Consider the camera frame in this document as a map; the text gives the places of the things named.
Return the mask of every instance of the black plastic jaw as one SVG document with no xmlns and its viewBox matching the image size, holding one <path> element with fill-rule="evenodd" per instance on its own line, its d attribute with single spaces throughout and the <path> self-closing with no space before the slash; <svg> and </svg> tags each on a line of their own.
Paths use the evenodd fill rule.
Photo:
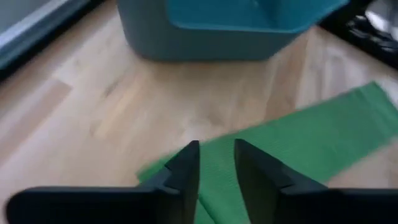
<svg viewBox="0 0 398 224">
<path fill-rule="evenodd" d="M 395 189 L 328 189 L 240 139 L 235 166 L 252 224 L 398 220 Z"/>
<path fill-rule="evenodd" d="M 191 224 L 199 184 L 199 142 L 192 141 L 138 187 L 37 187 L 7 204 L 10 224 Z"/>
</svg>

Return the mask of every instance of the teal plastic bin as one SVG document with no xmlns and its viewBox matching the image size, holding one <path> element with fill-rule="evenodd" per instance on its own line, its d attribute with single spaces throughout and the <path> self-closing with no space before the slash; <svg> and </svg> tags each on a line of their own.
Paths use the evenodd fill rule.
<svg viewBox="0 0 398 224">
<path fill-rule="evenodd" d="M 347 0 L 118 0 L 124 33 L 154 60 L 261 60 Z"/>
</svg>

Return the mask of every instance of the black object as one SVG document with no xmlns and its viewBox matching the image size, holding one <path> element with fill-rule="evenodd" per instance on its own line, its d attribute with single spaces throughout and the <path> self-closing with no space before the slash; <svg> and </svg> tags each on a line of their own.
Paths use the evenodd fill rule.
<svg viewBox="0 0 398 224">
<path fill-rule="evenodd" d="M 0 47 L 0 81 L 63 34 L 104 0 L 68 0 L 43 19 Z"/>
<path fill-rule="evenodd" d="M 251 223 L 396 223 L 398 190 L 328 189 L 244 140 L 234 149 Z M 13 196 L 10 224 L 175 223 L 194 221 L 199 143 L 191 142 L 135 188 L 39 187 Z"/>
<path fill-rule="evenodd" d="M 398 190 L 328 189 L 239 139 L 235 166 L 252 224 L 398 221 Z"/>
<path fill-rule="evenodd" d="M 191 224 L 199 183 L 199 142 L 192 141 L 138 187 L 37 187 L 13 196 L 10 224 Z"/>
<path fill-rule="evenodd" d="M 373 0 L 351 0 L 320 23 L 325 30 L 398 69 L 398 42 L 376 30 L 365 16 Z"/>
</svg>

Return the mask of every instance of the plastic bin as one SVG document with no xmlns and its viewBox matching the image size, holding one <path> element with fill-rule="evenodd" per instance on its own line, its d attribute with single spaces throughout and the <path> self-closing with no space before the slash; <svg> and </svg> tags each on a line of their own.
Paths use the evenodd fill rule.
<svg viewBox="0 0 398 224">
<path fill-rule="evenodd" d="M 347 0 L 118 0 L 124 33 L 154 60 L 260 60 Z"/>
</svg>

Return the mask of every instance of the wooden floor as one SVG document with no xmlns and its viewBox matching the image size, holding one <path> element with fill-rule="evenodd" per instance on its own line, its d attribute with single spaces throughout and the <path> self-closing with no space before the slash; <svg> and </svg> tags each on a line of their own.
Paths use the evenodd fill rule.
<svg viewBox="0 0 398 224">
<path fill-rule="evenodd" d="M 144 60 L 108 1 L 0 88 L 0 203 L 36 185 L 136 185 L 141 166 L 192 139 L 279 118 L 371 80 L 398 105 L 396 71 L 319 28 L 268 61 Z M 387 156 L 375 158 L 378 167 Z M 353 184 L 346 179 L 331 185 Z"/>
</svg>

